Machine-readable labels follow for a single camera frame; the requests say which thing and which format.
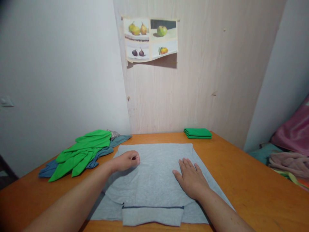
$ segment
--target teal cloth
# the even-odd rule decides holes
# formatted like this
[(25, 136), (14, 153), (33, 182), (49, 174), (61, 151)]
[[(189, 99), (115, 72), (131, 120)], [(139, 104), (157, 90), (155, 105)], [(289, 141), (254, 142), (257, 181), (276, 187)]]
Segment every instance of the teal cloth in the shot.
[(184, 133), (188, 139), (211, 139), (212, 134), (205, 128), (185, 128)]
[(271, 143), (262, 145), (263, 147), (261, 149), (249, 152), (248, 154), (265, 165), (268, 165), (270, 154), (276, 152), (283, 152), (281, 149)]
[(81, 174), (97, 152), (109, 146), (111, 136), (110, 131), (95, 130), (77, 138), (72, 147), (62, 151), (56, 158), (58, 166), (48, 182), (60, 179), (69, 171), (72, 171), (72, 177)]

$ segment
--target gray t-shirt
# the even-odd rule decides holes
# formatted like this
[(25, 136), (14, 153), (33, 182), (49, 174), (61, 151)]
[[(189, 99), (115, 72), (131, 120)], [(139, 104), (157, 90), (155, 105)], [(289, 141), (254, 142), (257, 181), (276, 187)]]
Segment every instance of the gray t-shirt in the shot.
[(192, 144), (121, 145), (114, 158), (129, 150), (138, 151), (140, 165), (109, 178), (89, 215), (91, 220), (122, 220), (126, 226), (153, 221), (171, 226), (208, 224), (201, 207), (186, 195), (172, 173), (173, 169), (181, 173), (178, 161), (184, 157), (200, 166), (209, 186), (231, 206)]

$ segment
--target right hand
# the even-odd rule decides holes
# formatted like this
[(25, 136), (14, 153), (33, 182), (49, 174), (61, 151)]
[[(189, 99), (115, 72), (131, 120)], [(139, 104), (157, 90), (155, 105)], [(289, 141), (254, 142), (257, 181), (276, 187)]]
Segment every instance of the right hand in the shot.
[(114, 163), (114, 171), (125, 171), (130, 167), (139, 165), (141, 161), (138, 152), (132, 150), (123, 153), (121, 156), (111, 159), (111, 162)]
[(191, 161), (185, 158), (179, 160), (179, 165), (182, 175), (173, 170), (176, 180), (189, 197), (198, 200), (199, 197), (202, 197), (204, 190), (210, 189), (200, 167), (196, 163), (193, 166)]

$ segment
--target picture of pear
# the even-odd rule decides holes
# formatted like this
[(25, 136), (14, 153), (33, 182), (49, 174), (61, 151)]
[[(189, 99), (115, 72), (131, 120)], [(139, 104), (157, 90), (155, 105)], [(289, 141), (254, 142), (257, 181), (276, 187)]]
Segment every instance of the picture of pear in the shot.
[(132, 32), (132, 29), (135, 27), (134, 21), (129, 25), (129, 32)]
[(160, 36), (160, 37), (165, 36), (166, 33), (167, 33), (167, 28), (165, 26), (158, 26), (158, 28), (157, 28), (158, 36)]
[(139, 47), (141, 50), (140, 50), (140, 52), (138, 53), (140, 56), (145, 56), (144, 55), (144, 51), (142, 50), (142, 48), (141, 47)]
[(142, 22), (142, 26), (141, 26), (141, 34), (146, 34), (147, 33), (147, 27), (143, 24)]
[(132, 31), (131, 31), (131, 33), (132, 33), (133, 35), (139, 35), (139, 33), (140, 33), (139, 27), (134, 26), (133, 29), (132, 29)]
[(160, 47), (159, 48), (159, 55), (163, 55), (165, 53), (168, 53), (168, 49), (167, 48), (164, 48), (164, 47)]

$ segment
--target wooden table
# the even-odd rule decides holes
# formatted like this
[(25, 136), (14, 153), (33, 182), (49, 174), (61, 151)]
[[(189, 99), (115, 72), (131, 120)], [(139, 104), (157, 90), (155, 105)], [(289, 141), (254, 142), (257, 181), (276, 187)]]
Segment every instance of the wooden table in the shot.
[[(146, 143), (192, 143), (239, 215), (257, 231), (308, 231), (309, 194), (275, 173), (215, 133), (211, 140), (189, 140), (184, 133), (133, 135), (124, 145)], [(100, 164), (114, 153), (101, 157)], [(54, 201), (81, 182), (92, 170), (48, 183), (39, 179), (38, 167), (0, 191), (0, 230), (20, 231)], [(212, 231), (206, 224), (169, 227), (149, 223), (123, 227), (121, 221), (85, 222), (84, 231)]]

